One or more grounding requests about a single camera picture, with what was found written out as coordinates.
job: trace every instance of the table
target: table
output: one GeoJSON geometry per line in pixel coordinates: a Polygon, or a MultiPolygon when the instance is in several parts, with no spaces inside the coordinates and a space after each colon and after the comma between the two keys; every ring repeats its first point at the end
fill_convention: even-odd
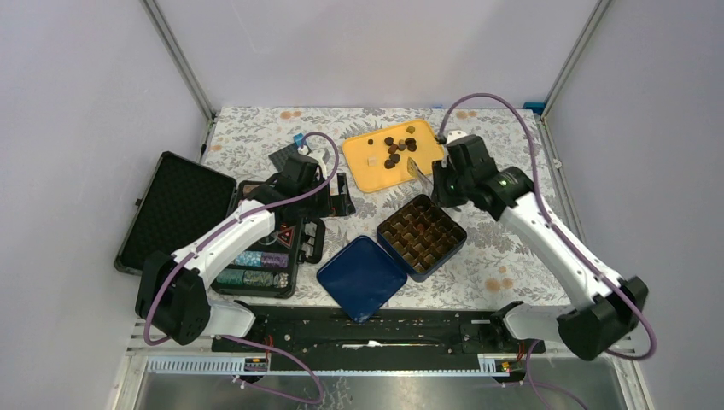
{"type": "MultiPolygon", "coordinates": [[[[538,137],[533,113],[520,112],[538,137]]],[[[290,144],[299,132],[325,132],[339,146],[345,138],[416,118],[427,120],[437,129],[444,113],[443,109],[408,108],[226,107],[219,113],[203,163],[237,181],[264,180],[276,172],[267,156],[290,144]]],[[[507,110],[458,109],[447,125],[447,130],[454,129],[483,137],[501,169],[516,166],[531,175],[523,129],[507,110]]],[[[320,137],[310,138],[309,143],[313,148],[327,145],[320,137]]],[[[541,191],[553,211],[560,215],[562,205],[552,186],[541,141],[535,142],[535,152],[541,191]]],[[[417,181],[411,181],[371,194],[363,193],[357,189],[344,155],[340,155],[340,171],[348,175],[349,194],[357,213],[324,220],[327,226],[324,258],[317,265],[300,265],[294,295],[289,299],[271,299],[219,296],[210,292],[213,294],[210,297],[241,299],[250,304],[336,306],[317,282],[318,268],[359,235],[375,237],[377,225],[422,190],[417,181]]],[[[538,305],[569,303],[563,288],[542,262],[516,235],[490,216],[467,204],[463,207],[461,225],[468,232],[468,240],[459,253],[427,281],[408,280],[386,303],[386,308],[496,310],[513,301],[538,305]]]]}

